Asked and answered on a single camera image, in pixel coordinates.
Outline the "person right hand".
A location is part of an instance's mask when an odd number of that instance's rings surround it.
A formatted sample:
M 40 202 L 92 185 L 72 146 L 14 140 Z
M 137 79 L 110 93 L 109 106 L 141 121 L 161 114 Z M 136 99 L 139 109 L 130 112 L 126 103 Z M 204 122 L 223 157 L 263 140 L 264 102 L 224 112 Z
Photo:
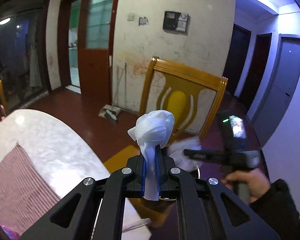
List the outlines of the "person right hand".
M 270 189 L 268 178 L 259 168 L 251 171 L 235 171 L 221 179 L 221 182 L 231 190 L 236 181 L 242 181 L 249 187 L 250 203 L 261 198 Z

